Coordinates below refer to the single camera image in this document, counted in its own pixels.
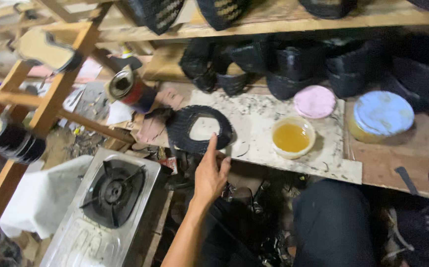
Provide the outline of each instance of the burner grate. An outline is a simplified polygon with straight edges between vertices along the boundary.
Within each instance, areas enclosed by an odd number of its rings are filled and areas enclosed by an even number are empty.
[[[93,221],[118,228],[132,213],[144,181],[143,166],[120,160],[103,161],[80,208]]]

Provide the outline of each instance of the blue lid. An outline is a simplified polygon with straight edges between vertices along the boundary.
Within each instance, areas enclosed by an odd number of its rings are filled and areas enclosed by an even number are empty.
[[[354,104],[354,119],[367,133],[391,136],[408,130],[414,123],[410,104],[397,94],[373,91]]]

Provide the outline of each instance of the stainless steel stove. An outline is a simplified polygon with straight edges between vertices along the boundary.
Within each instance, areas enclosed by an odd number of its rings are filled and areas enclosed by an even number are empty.
[[[40,266],[123,266],[146,245],[134,236],[166,176],[157,162],[99,148]]]

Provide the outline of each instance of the orange liquid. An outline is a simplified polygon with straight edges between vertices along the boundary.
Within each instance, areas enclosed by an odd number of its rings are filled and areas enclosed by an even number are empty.
[[[300,152],[306,149],[310,142],[305,130],[294,124],[281,125],[274,132],[272,140],[278,148],[286,152]]]

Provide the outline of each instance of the tin can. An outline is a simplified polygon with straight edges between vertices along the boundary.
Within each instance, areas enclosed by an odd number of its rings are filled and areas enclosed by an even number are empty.
[[[109,83],[108,93],[140,113],[150,111],[157,95],[157,91],[148,87],[132,70],[118,72]]]

